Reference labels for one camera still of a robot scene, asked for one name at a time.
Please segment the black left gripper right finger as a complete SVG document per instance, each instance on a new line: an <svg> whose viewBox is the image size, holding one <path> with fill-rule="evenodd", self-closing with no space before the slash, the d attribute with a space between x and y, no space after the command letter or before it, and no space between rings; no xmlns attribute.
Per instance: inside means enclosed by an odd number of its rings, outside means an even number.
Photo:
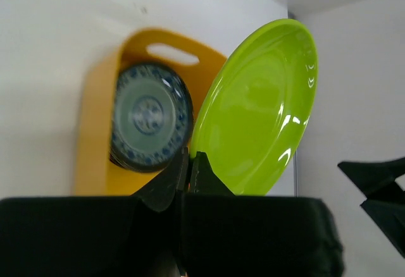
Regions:
<svg viewBox="0 0 405 277"><path fill-rule="evenodd" d="M343 246L319 199L234 195L198 152L183 196L189 276L342 276Z"/></svg>

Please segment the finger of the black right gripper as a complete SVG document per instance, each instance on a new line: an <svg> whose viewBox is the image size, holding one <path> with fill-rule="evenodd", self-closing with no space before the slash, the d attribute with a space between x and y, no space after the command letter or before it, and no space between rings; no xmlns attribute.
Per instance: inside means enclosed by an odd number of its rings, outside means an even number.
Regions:
<svg viewBox="0 0 405 277"><path fill-rule="evenodd" d="M404 190L392 182L367 196L361 208L404 257Z"/></svg>
<svg viewBox="0 0 405 277"><path fill-rule="evenodd" d="M342 161L338 168L371 200L404 200L396 179L404 176L404 158L385 162Z"/></svg>

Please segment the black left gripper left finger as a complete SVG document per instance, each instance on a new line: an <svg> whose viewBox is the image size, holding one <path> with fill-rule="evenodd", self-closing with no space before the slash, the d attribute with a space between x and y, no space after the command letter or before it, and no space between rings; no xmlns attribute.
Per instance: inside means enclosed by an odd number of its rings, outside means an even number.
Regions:
<svg viewBox="0 0 405 277"><path fill-rule="evenodd" d="M146 276L170 261L187 149L138 192L1 201L2 276Z"/></svg>

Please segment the green plate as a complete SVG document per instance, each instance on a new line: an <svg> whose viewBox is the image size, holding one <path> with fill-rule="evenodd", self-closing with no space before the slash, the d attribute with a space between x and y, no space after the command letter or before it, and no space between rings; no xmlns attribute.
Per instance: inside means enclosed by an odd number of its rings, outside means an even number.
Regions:
<svg viewBox="0 0 405 277"><path fill-rule="evenodd" d="M316 44L304 24L279 19L228 57L200 108L190 156L202 152L235 195L266 195L294 157L311 115Z"/></svg>

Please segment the blue floral plate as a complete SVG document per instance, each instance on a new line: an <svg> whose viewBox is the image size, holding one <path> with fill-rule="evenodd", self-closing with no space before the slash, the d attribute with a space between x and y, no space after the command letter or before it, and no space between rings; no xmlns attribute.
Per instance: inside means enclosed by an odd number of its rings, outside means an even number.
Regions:
<svg viewBox="0 0 405 277"><path fill-rule="evenodd" d="M159 63L136 63L118 74L111 116L110 159L142 173L168 165L187 145L194 124L184 81Z"/></svg>

